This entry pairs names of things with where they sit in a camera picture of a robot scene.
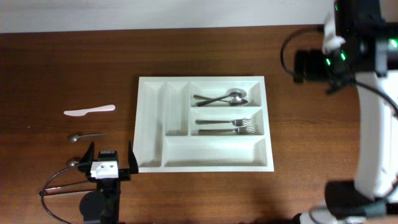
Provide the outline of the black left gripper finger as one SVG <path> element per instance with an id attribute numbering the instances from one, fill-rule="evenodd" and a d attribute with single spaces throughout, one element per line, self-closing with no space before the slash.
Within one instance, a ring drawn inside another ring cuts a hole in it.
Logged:
<path id="1" fill-rule="evenodd" d="M 80 164 L 91 162 L 94 159 L 94 152 L 95 152 L 95 143 L 91 142 L 88 150 L 85 152 L 83 157 L 80 160 Z"/>
<path id="2" fill-rule="evenodd" d="M 133 152 L 133 145 L 132 141 L 129 141 L 128 144 L 128 164 L 129 164 L 129 172 L 130 174 L 138 174 L 139 173 L 139 166 L 137 163 L 137 159 Z"/>

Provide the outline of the small metal teaspoon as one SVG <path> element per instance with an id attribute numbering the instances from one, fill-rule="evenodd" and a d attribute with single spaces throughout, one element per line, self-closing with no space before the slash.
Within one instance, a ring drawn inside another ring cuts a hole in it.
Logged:
<path id="1" fill-rule="evenodd" d="M 77 164 L 79 164 L 79 162 L 80 162 L 80 158 L 79 157 L 75 157 L 75 158 L 72 158 L 72 159 L 69 159 L 67 162 L 66 162 L 66 166 L 75 166 L 75 165 L 77 165 Z"/>
<path id="2" fill-rule="evenodd" d="M 73 134 L 68 137 L 68 140 L 70 142 L 77 142 L 80 139 L 98 138 L 98 137 L 103 137 L 103 136 L 106 136 L 106 134 L 103 134 L 103 133 L 83 134 L 83 135 Z"/>

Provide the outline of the pink plastic knife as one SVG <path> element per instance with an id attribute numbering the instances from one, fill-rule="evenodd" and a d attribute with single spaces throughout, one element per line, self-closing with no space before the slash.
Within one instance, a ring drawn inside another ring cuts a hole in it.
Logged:
<path id="1" fill-rule="evenodd" d="M 84 116 L 88 113 L 99 113 L 99 112 L 109 112 L 109 111 L 114 111 L 116 109 L 115 105 L 104 105 L 104 106 L 98 106 L 94 108 L 86 108 L 86 109 L 80 109 L 80 110 L 70 110 L 70 111 L 64 111 L 64 115 L 67 116 Z"/>

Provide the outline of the large metal spoon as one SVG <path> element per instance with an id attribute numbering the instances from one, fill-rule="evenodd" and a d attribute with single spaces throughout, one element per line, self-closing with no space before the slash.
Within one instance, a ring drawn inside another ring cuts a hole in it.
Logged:
<path id="1" fill-rule="evenodd" d="M 237 98 L 237 99 L 240 99 L 240 98 L 244 98 L 246 95 L 247 95 L 247 93 L 243 89 L 232 88 L 232 89 L 227 90 L 226 94 L 223 95 L 223 96 L 219 96 L 219 97 L 216 97 L 216 98 L 211 98 L 210 100 L 200 101 L 200 102 L 196 103 L 195 105 L 197 107 L 205 106 L 207 104 L 214 103 L 216 101 L 220 101 L 220 100 L 223 100 L 225 98 L 231 98 L 231 99 Z"/>
<path id="2" fill-rule="evenodd" d="M 196 100 L 210 100 L 211 98 L 205 97 L 205 96 L 200 96 L 200 95 L 194 95 L 194 99 Z M 229 106 L 246 106 L 249 102 L 248 100 L 244 98 L 233 98 L 231 100 L 220 100 L 221 102 L 227 103 Z"/>

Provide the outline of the metal fork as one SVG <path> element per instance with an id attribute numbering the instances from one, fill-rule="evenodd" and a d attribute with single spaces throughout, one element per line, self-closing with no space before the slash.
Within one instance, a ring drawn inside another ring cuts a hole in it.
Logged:
<path id="1" fill-rule="evenodd" d="M 199 135 L 218 135 L 218 134 L 237 134 L 237 135 L 247 135 L 256 132 L 255 126 L 243 126 L 233 129 L 199 129 Z"/>
<path id="2" fill-rule="evenodd" d="M 204 120 L 196 119 L 196 124 L 232 124 L 235 127 L 250 126 L 253 124 L 252 119 L 234 119 L 234 120 Z"/>

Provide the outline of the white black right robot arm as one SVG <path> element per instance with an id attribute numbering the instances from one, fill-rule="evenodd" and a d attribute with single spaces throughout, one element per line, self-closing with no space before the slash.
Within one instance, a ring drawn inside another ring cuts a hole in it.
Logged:
<path id="1" fill-rule="evenodd" d="M 358 90 L 360 149 L 356 177 L 331 180 L 323 203 L 294 223 L 364 223 L 397 214 L 397 24 L 379 1 L 335 1 L 334 13 L 312 31 L 321 50 L 295 54 L 294 82 L 327 83 L 328 94 Z"/>

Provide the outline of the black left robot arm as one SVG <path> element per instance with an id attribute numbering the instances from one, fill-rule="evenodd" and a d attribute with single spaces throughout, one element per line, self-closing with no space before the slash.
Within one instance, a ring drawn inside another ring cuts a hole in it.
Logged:
<path id="1" fill-rule="evenodd" d="M 121 182 L 130 181 L 139 173 L 132 142 L 128 144 L 129 167 L 119 167 L 117 151 L 101 151 L 94 158 L 95 144 L 92 142 L 79 161 L 78 170 L 86 175 L 89 182 L 96 184 L 80 201 L 79 209 L 84 223 L 118 223 Z"/>

